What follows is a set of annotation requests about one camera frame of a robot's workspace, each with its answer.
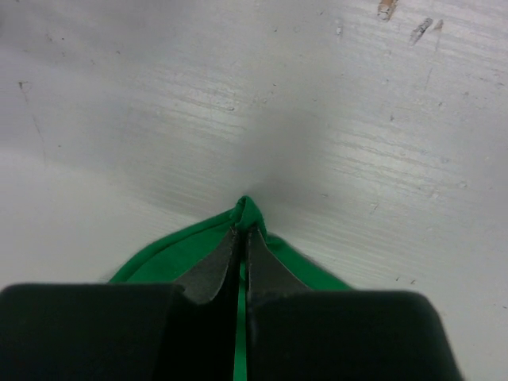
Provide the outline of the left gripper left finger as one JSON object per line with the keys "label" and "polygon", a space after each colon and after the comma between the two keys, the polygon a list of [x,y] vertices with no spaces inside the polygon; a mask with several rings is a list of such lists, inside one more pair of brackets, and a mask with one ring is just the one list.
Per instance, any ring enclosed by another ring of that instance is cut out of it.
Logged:
{"label": "left gripper left finger", "polygon": [[241,238],[170,283],[17,284],[1,293],[4,380],[230,380]]}

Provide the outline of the green t shirt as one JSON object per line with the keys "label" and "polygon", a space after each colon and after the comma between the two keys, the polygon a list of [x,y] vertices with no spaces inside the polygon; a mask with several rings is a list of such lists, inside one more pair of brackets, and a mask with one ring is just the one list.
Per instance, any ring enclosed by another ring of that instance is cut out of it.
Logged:
{"label": "green t shirt", "polygon": [[[231,210],[170,234],[132,257],[112,278],[115,283],[166,283],[176,280],[214,250],[232,228],[244,234],[258,226],[267,248],[298,279],[318,291],[343,291],[349,286],[310,262],[283,239],[267,233],[264,218],[254,201],[244,196]],[[225,303],[214,303],[191,324],[195,339],[185,342],[193,359],[185,369],[169,364],[163,356],[163,380],[245,380],[244,275],[235,274],[233,287],[219,294]]]}

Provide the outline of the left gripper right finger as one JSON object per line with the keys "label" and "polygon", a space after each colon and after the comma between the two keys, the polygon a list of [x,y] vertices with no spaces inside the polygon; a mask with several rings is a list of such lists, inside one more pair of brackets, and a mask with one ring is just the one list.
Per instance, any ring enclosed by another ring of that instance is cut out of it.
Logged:
{"label": "left gripper right finger", "polygon": [[458,380],[441,320],[421,294],[316,291],[268,249],[246,243],[250,380]]}

